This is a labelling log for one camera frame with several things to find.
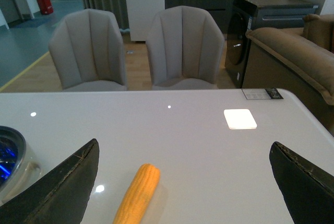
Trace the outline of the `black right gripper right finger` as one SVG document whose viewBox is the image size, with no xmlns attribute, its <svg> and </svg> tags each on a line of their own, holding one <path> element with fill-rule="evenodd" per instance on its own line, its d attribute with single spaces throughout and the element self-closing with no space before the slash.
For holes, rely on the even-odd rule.
<svg viewBox="0 0 334 224">
<path fill-rule="evenodd" d="M 294 223 L 333 223 L 333 175 L 279 142 L 269 161 Z"/>
</svg>

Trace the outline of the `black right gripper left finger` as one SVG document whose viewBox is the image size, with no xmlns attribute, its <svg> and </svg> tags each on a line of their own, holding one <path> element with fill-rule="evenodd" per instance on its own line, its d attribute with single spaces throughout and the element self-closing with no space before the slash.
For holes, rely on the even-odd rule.
<svg viewBox="0 0 334 224">
<path fill-rule="evenodd" d="M 1 223 L 81 223 L 97 176 L 99 143 L 87 142 L 1 206 Z"/>
</svg>

